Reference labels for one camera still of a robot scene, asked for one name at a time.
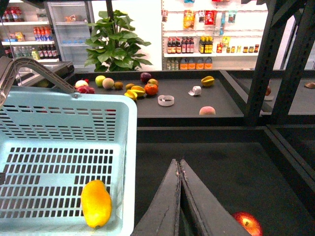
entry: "packaged food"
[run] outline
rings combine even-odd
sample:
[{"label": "packaged food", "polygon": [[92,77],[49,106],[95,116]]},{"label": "packaged food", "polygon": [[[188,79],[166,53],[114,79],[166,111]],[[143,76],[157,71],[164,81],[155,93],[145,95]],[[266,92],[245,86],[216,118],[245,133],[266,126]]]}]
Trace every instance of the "packaged food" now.
[{"label": "packaged food", "polygon": [[235,23],[236,13],[237,13],[237,11],[229,11],[228,12],[228,22],[229,23]]},{"label": "packaged food", "polygon": [[167,22],[168,10],[161,10],[162,22]]},{"label": "packaged food", "polygon": [[18,42],[25,42],[25,38],[22,32],[15,32],[15,37]]},{"label": "packaged food", "polygon": [[215,10],[206,11],[205,25],[215,25],[216,24],[217,13],[218,12],[215,11]]},{"label": "packaged food", "polygon": [[230,43],[230,40],[231,40],[231,37],[229,37],[229,36],[224,36],[223,38],[222,38],[222,45],[223,45],[223,47],[228,47],[228,45],[229,45],[229,43]]},{"label": "packaged food", "polygon": [[184,21],[183,21],[184,29],[193,29],[194,28],[195,14],[196,14],[196,12],[194,12],[192,10],[185,10],[184,11]]},{"label": "packaged food", "polygon": [[200,23],[204,23],[205,19],[206,19],[206,11],[205,10],[200,10],[198,12],[198,15],[199,15],[199,22]]}]

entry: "white shelf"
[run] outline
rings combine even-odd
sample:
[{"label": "white shelf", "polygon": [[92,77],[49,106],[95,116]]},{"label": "white shelf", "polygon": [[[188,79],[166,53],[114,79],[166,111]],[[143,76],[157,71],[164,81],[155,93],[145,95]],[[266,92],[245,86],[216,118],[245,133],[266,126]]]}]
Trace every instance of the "white shelf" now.
[{"label": "white shelf", "polygon": [[194,58],[194,57],[216,57],[215,53],[181,53],[181,54],[168,54],[164,53],[165,58]]},{"label": "white shelf", "polygon": [[[26,42],[11,42],[11,45],[42,45],[42,44],[55,44],[54,41],[26,41]],[[3,46],[9,46],[10,42],[2,42]]]},{"label": "white shelf", "polygon": [[58,62],[59,59],[41,59],[37,60],[38,62]]},{"label": "white shelf", "polygon": [[4,22],[4,26],[33,26],[33,25],[48,25],[48,21],[24,21],[24,22]]},{"label": "white shelf", "polygon": [[198,58],[198,57],[257,57],[258,53],[164,53],[165,58]]}]

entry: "refrigerator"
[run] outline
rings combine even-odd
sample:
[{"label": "refrigerator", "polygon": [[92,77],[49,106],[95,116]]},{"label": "refrigerator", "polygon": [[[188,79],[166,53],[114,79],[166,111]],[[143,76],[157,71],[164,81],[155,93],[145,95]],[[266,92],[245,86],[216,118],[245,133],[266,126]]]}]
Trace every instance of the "refrigerator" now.
[{"label": "refrigerator", "polygon": [[85,40],[90,38],[94,22],[90,1],[47,1],[45,8],[55,33],[62,61],[71,61],[75,72],[94,72],[95,65],[84,67],[88,57]]}]

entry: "potted plant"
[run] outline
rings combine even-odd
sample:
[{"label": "potted plant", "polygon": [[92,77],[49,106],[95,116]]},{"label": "potted plant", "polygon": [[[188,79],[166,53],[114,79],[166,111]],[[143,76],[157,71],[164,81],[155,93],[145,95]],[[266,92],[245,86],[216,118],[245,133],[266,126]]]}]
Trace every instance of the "potted plant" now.
[{"label": "potted plant", "polygon": [[102,19],[89,24],[94,28],[86,44],[93,49],[87,49],[85,66],[95,64],[95,72],[105,72],[133,71],[141,68],[141,64],[152,65],[141,58],[145,54],[137,53],[141,49],[139,45],[151,43],[133,33],[135,27],[130,25],[133,20],[128,14],[115,10],[113,19],[108,17],[107,11],[100,11],[98,15]]}]

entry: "tape roll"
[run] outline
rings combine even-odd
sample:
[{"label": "tape roll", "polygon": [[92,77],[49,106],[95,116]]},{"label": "tape roll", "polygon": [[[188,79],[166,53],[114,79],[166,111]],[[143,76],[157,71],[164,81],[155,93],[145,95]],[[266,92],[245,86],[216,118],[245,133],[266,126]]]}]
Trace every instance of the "tape roll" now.
[{"label": "tape roll", "polygon": [[174,104],[175,98],[173,96],[170,96],[170,95],[160,95],[157,98],[157,101],[161,106],[169,107],[169,106],[172,106]]},{"label": "tape roll", "polygon": [[201,94],[201,87],[200,86],[194,86],[192,88],[192,90],[190,90],[188,92],[189,95],[191,96],[197,96],[197,95],[200,95]]}]

